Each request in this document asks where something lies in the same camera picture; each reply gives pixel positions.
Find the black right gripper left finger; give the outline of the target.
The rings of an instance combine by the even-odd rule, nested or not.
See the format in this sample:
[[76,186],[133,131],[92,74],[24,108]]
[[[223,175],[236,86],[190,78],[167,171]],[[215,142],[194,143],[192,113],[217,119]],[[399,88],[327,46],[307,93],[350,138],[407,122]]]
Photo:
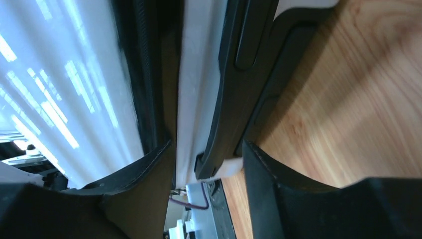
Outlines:
[[170,193],[171,142],[82,189],[0,186],[3,239],[160,238]]

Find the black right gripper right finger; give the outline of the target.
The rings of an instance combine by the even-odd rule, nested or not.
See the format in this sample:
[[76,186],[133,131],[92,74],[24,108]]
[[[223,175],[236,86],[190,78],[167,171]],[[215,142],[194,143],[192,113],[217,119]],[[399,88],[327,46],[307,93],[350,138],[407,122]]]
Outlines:
[[242,144],[256,239],[419,239],[420,178],[366,178],[335,188]]

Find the black white space suitcase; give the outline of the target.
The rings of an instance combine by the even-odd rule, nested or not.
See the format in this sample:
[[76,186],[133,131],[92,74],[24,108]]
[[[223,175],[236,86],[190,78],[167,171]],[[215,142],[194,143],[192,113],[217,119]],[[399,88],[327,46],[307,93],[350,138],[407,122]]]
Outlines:
[[3,0],[0,137],[75,188],[169,144],[174,188],[227,177],[336,0]]

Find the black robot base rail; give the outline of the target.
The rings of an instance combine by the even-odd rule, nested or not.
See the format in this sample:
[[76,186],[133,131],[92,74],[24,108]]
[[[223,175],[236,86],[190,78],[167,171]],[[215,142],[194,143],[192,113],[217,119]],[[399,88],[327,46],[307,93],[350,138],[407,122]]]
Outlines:
[[221,180],[171,191],[164,239],[235,239]]

